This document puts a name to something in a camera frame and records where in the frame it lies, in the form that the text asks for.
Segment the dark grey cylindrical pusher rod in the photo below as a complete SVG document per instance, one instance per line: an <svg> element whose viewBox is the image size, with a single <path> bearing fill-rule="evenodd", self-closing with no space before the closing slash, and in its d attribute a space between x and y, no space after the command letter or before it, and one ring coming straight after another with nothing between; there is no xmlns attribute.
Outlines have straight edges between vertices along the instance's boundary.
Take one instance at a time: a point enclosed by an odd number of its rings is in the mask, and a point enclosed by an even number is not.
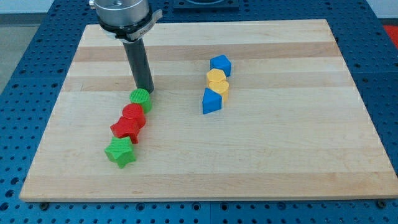
<svg viewBox="0 0 398 224"><path fill-rule="evenodd" d="M123 43L123 46L136 87L152 93L154 91L154 82L143 39L139 39L133 43Z"/></svg>

